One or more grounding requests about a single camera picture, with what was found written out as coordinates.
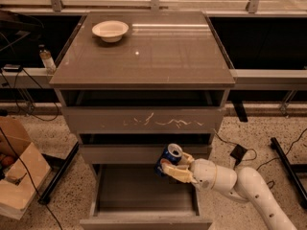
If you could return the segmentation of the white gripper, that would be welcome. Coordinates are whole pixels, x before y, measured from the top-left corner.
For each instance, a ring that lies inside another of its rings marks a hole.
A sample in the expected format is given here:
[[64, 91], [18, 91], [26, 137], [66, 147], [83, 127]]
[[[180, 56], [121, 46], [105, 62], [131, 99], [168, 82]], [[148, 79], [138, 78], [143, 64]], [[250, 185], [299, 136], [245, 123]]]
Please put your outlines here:
[[182, 183], [192, 183], [198, 190], [228, 193], [237, 181], [237, 173], [232, 169], [216, 165], [206, 159], [195, 160], [186, 152], [182, 154], [178, 165], [163, 163], [162, 170]]

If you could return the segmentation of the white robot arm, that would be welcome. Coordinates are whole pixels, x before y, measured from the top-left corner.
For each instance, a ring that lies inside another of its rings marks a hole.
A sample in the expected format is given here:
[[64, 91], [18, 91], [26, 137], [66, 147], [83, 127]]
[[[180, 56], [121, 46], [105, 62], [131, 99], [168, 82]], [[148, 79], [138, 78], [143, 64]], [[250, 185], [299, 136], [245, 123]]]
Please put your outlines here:
[[160, 164], [164, 174], [191, 183], [199, 191], [213, 190], [237, 202], [250, 202], [269, 230], [297, 230], [254, 168], [235, 172], [206, 159], [194, 159], [188, 153], [183, 153], [178, 163], [162, 158]]

